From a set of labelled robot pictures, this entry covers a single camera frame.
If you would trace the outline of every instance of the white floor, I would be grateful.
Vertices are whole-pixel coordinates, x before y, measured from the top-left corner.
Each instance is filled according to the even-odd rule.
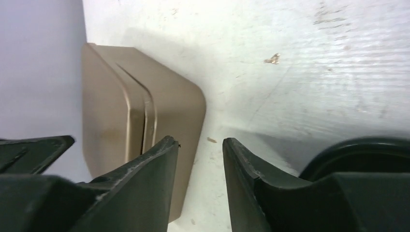
[[[0,62],[0,137],[73,134],[78,143],[48,173],[88,181],[81,156],[78,48],[85,38],[79,4],[0,1],[0,28],[8,35],[0,36],[7,53]],[[226,137],[293,174],[347,138],[410,137],[408,1],[83,4],[89,42],[136,47],[205,94],[188,194],[170,232],[231,230],[221,154]],[[56,50],[59,45],[65,48]],[[278,64],[264,62],[276,53]]]
[[[89,42],[136,47],[207,99],[169,231],[230,231],[226,137],[294,174],[347,138],[408,137],[409,9],[404,0],[84,0]],[[278,64],[264,63],[276,53]]]

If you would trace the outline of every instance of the dirt speck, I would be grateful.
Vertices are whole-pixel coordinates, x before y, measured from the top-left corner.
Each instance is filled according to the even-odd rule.
[[[211,143],[215,143],[215,144],[217,143],[217,141],[213,138],[207,137],[206,140],[210,141]]]
[[[387,114],[387,105],[385,105],[385,107],[383,107],[383,109],[380,111],[379,118],[385,118],[386,114]]]
[[[264,60],[264,63],[279,64],[279,57],[280,54],[276,53],[270,59]]]

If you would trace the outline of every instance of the black plastic part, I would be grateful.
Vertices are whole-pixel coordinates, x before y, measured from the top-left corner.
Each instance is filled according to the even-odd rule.
[[[71,136],[0,141],[0,174],[40,174],[74,143]]]
[[[165,137],[90,183],[2,174],[1,231],[165,232],[177,154],[178,142]]]
[[[299,177],[316,181],[335,172],[410,173],[410,141],[385,137],[347,140],[321,152]]]
[[[410,174],[334,173],[316,182],[223,142],[233,232],[410,231]]]

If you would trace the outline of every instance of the white surface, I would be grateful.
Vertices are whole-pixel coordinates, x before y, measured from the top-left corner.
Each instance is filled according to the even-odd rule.
[[[81,0],[0,0],[0,138],[72,135],[46,174],[89,181],[81,149]]]
[[[205,94],[183,214],[169,231],[230,231],[225,137],[296,174],[335,142],[408,136],[409,7],[404,0],[84,0],[89,42],[136,47]],[[275,53],[279,64],[263,62]]]

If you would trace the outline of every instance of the tan plastic box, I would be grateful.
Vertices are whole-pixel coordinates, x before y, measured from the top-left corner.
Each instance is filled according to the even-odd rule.
[[[131,47],[88,43],[82,66],[83,151],[91,175],[109,172],[173,136],[181,144],[170,212],[170,221],[177,219],[205,117],[202,91]]]

